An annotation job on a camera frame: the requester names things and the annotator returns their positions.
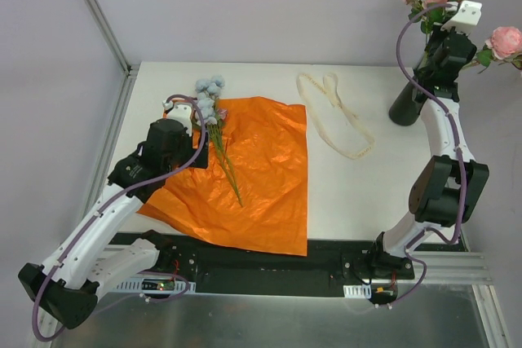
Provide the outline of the artificial flower bunch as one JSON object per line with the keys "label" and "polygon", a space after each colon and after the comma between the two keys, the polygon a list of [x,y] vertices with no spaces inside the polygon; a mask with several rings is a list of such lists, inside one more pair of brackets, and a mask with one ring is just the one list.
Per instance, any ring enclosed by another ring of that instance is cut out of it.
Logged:
{"label": "artificial flower bunch", "polygon": [[239,205],[243,207],[237,176],[232,161],[228,157],[226,144],[223,141],[223,128],[226,125],[228,110],[222,108],[219,101],[224,87],[225,80],[220,75],[196,81],[196,102],[203,115],[203,121],[193,120],[192,123],[197,127],[201,127],[202,123],[205,124],[209,140],[214,145],[217,161],[229,181]]}

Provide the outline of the orange paper flower wrapping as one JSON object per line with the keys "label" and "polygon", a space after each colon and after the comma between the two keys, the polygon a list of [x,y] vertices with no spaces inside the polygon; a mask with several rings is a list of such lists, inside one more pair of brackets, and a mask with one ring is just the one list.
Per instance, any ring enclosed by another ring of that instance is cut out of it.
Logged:
{"label": "orange paper flower wrapping", "polygon": [[207,169],[166,180],[139,210],[211,244],[295,256],[307,254],[307,116],[302,104],[224,99],[223,143],[237,185],[215,149]]}

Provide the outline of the cream printed ribbon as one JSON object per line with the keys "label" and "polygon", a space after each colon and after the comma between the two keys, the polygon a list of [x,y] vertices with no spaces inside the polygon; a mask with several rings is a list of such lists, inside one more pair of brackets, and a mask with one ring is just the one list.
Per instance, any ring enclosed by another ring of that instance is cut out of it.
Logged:
{"label": "cream printed ribbon", "polygon": [[330,148],[353,161],[373,150],[375,139],[359,117],[343,103],[335,73],[326,73],[322,81],[300,73],[296,85],[309,120]]}

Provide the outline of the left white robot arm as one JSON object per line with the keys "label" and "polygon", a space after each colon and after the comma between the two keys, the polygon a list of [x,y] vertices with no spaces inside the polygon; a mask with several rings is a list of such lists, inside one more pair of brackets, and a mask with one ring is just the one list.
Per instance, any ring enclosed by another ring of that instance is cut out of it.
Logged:
{"label": "left white robot arm", "polygon": [[46,311],[74,329],[90,317],[100,299],[123,280],[141,271],[167,272],[172,254],[166,241],[147,231],[116,255],[98,257],[122,224],[166,180],[188,168],[208,166],[208,136],[198,145],[181,122],[162,118],[151,123],[147,138],[114,166],[99,199],[58,249],[42,263],[26,263],[18,279],[33,301],[33,313]]}

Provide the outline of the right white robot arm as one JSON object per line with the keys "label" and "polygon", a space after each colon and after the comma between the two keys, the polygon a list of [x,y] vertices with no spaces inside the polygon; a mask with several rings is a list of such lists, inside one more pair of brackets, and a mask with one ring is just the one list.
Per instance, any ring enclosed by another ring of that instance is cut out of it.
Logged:
{"label": "right white robot arm", "polygon": [[388,111],[399,126],[422,120],[431,158],[411,187],[406,215],[382,232],[365,256],[373,278],[410,278],[409,255],[430,236],[446,244],[458,242],[484,190],[489,167],[477,162],[467,147],[456,82],[475,54],[476,46],[465,33],[435,29],[413,76]]}

